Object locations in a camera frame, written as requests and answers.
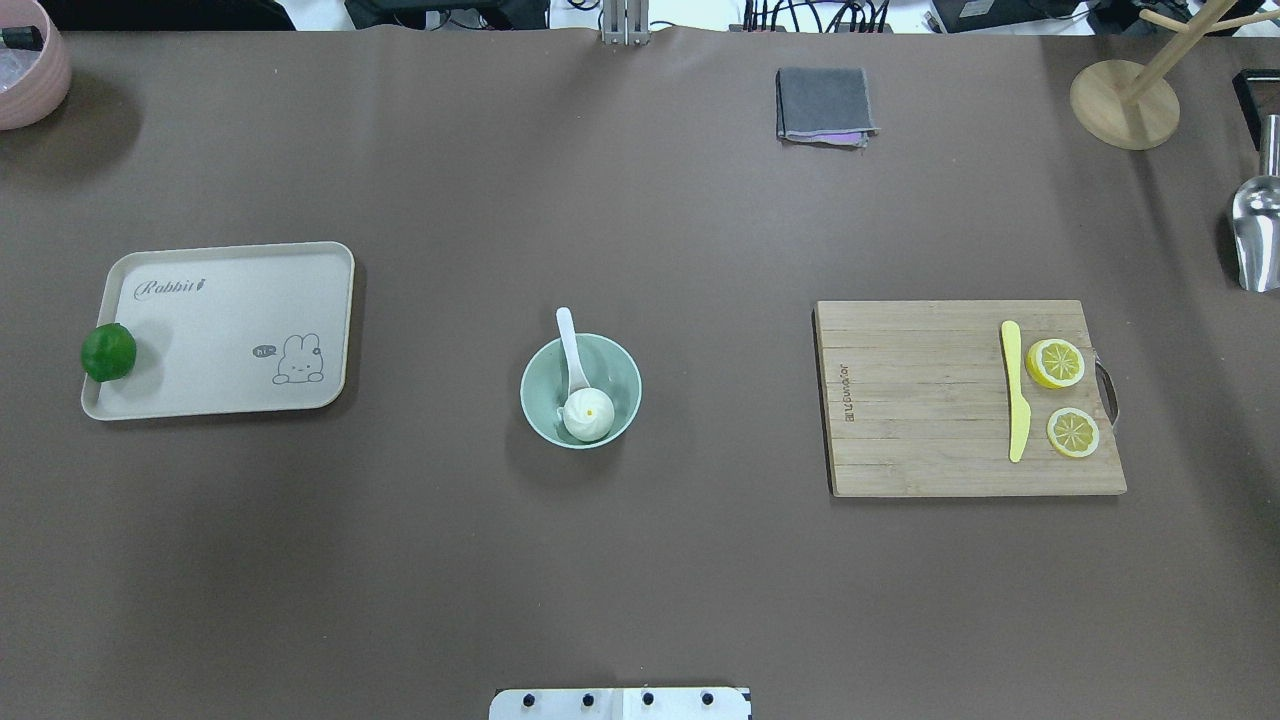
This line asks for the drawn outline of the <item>wooden mug tree stand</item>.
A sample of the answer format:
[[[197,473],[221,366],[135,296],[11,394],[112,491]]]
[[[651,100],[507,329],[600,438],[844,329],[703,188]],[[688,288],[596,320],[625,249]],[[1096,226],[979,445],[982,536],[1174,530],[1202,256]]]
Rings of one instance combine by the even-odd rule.
[[[1080,70],[1070,87],[1075,118],[1096,138],[1119,149],[1143,151],[1166,142],[1175,132],[1180,105],[1164,77],[1206,35],[1276,20],[1279,12],[1256,12],[1225,20],[1234,1],[1208,1],[1187,23],[1151,10],[1140,18],[1172,32],[1169,42],[1142,65],[1112,59]]]

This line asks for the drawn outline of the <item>mint green bowl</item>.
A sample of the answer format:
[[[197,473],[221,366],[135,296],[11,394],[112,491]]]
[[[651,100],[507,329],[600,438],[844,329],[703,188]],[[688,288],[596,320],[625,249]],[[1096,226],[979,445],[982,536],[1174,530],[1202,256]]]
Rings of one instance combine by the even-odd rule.
[[[529,360],[520,382],[520,402],[529,425],[545,441],[571,450],[602,447],[627,430],[643,400],[643,378],[630,352],[613,340],[577,333],[579,354],[591,387],[602,389],[614,405],[614,423],[602,438],[586,443],[571,436],[559,407],[568,397],[570,382],[564,350],[552,340]]]

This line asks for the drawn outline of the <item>grey folded cloth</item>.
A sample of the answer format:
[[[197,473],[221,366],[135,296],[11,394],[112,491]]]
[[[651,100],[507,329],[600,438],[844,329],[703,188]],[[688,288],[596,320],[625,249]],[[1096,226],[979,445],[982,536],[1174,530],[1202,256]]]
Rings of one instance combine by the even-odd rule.
[[[782,141],[861,149],[881,131],[861,68],[783,67],[774,85]]]

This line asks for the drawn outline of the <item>green lime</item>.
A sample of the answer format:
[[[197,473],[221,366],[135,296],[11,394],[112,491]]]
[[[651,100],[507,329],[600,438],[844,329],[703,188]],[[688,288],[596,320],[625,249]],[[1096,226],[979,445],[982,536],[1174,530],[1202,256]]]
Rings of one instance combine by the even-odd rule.
[[[86,375],[97,383],[128,375],[137,360],[134,336],[120,323],[99,325],[84,338],[79,360]]]

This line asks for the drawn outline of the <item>white steamed bun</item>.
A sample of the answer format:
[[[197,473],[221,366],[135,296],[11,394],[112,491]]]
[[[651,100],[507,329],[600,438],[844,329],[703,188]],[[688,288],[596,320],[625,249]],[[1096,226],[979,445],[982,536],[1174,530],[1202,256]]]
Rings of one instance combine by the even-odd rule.
[[[575,439],[594,443],[609,434],[614,424],[614,404],[602,389],[584,387],[570,393],[559,415]]]

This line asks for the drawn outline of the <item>pink bowl with ice cubes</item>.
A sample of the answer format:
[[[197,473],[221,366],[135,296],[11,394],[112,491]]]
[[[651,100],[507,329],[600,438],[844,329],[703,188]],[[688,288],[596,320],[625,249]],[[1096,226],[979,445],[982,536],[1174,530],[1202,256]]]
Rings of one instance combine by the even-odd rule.
[[[67,97],[70,55],[67,42],[37,1],[3,1],[3,28],[33,26],[41,50],[3,50],[1,129],[18,129],[49,117]]]

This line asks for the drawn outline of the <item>yellow plastic knife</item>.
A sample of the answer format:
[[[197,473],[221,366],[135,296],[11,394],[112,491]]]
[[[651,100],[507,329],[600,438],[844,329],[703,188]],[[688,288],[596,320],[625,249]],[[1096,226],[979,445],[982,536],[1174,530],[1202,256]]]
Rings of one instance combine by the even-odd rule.
[[[1023,355],[1021,328],[1015,320],[1000,325],[1001,350],[1007,377],[1009,397],[1009,460],[1020,462],[1030,430],[1030,405],[1021,392]]]

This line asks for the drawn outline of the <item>white ceramic spoon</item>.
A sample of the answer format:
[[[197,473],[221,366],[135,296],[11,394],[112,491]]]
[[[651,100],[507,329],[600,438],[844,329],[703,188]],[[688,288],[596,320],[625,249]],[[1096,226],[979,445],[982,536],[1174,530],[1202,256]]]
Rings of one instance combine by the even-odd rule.
[[[572,311],[568,307],[558,307],[556,310],[556,323],[567,368],[567,391],[564,397],[568,398],[573,393],[589,388],[590,383],[582,369]]]

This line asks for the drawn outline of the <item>cream rabbit tray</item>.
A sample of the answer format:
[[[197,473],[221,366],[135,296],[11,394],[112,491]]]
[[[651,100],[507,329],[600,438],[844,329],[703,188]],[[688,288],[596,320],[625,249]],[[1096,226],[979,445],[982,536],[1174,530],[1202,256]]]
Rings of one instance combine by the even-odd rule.
[[[133,370],[86,380],[100,421],[288,411],[346,384],[355,258],[332,241],[132,252],[108,273],[99,322],[138,346]]]

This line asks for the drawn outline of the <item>bamboo cutting board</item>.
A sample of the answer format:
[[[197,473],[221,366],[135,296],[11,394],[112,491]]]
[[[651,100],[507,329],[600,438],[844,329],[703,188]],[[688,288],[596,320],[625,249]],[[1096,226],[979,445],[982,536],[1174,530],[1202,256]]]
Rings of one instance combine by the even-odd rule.
[[[1009,460],[1004,320],[1021,328],[1021,392],[1030,430]],[[1121,495],[1126,480],[1094,378],[1076,300],[819,301],[815,342],[824,392],[831,489],[852,498]],[[1075,386],[1050,389],[1027,372],[1028,348],[1060,338],[1084,356]],[[1050,414],[1079,407],[1100,427],[1088,457],[1046,437]]]

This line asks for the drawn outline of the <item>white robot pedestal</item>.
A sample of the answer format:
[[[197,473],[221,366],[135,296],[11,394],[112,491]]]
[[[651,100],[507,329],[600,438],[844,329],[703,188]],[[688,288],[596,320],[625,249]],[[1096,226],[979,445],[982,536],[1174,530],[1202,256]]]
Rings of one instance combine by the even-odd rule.
[[[728,685],[504,689],[489,719],[751,719],[748,688]]]

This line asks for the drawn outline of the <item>metal scoop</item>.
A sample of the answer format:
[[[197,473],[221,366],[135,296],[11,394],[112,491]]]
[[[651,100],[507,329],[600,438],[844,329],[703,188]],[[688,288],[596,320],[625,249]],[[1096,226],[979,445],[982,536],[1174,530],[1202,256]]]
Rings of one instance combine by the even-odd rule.
[[[1260,173],[1231,200],[1231,229],[1243,290],[1263,293],[1279,287],[1279,117],[1261,124]]]

